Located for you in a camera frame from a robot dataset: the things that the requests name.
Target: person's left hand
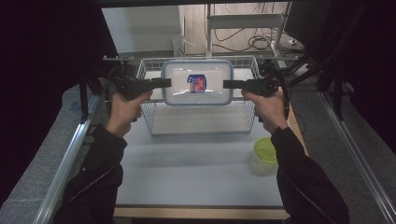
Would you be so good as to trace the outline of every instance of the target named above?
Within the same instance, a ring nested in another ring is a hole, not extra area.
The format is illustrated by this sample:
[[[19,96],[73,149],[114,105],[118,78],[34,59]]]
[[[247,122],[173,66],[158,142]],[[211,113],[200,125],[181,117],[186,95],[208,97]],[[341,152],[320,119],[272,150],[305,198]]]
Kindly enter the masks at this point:
[[[120,93],[114,93],[110,119],[107,122],[106,129],[117,137],[122,138],[131,130],[131,122],[142,117],[140,105],[149,100],[151,94],[152,91],[146,91],[132,101],[127,101]]]

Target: sticker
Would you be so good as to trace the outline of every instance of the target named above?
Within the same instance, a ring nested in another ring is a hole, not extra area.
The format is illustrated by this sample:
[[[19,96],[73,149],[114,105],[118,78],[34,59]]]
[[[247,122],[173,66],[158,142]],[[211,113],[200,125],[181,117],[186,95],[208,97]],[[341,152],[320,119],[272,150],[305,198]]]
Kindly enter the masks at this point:
[[[205,75],[189,75],[187,82],[190,83],[190,93],[205,93]]]

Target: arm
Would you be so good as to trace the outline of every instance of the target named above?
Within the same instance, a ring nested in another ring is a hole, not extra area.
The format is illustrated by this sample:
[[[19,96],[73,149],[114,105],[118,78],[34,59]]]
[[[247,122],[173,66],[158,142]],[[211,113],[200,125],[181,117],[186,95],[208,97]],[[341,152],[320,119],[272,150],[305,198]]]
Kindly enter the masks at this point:
[[[347,205],[323,169],[304,154],[304,148],[284,117],[283,94],[264,98],[242,91],[255,104],[255,115],[272,135],[279,165],[277,183],[292,223],[349,223]]]
[[[106,127],[100,125],[94,131],[94,142],[78,175],[66,185],[54,223],[111,223],[122,183],[120,161],[127,146],[123,136],[132,120],[142,116],[140,105],[151,94],[142,93],[130,102],[119,93],[113,95],[110,119]]]

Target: container lid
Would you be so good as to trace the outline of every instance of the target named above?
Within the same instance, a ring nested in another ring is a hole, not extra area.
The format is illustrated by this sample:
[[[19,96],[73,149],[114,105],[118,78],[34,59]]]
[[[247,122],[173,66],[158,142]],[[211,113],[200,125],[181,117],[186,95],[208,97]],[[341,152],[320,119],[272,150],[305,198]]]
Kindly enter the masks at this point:
[[[233,65],[226,60],[172,60],[163,64],[162,78],[172,87],[163,89],[168,105],[227,105],[233,90],[223,89],[223,80],[233,80]]]
[[[259,138],[254,144],[254,153],[260,161],[271,164],[277,163],[276,150],[270,137]]]

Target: white tabletop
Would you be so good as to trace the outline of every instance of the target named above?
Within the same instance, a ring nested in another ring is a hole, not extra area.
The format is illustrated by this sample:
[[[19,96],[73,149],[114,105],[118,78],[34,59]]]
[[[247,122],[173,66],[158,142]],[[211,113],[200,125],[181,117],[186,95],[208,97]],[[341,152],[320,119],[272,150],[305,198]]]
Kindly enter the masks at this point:
[[[250,133],[151,136],[142,118],[125,135],[117,205],[282,206],[277,165],[253,153],[269,135],[256,119]]]

